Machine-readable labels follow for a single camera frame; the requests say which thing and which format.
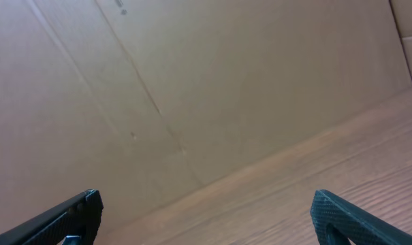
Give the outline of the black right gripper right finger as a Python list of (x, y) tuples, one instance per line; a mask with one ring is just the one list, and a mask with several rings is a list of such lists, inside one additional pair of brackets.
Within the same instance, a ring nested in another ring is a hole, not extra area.
[(325, 189), (315, 191), (310, 214), (321, 245), (412, 245), (412, 235)]

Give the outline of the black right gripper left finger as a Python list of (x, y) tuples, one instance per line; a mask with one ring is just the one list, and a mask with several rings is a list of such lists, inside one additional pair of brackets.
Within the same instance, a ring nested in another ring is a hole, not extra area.
[(0, 235), (0, 245), (93, 245), (103, 212), (98, 190), (89, 189)]

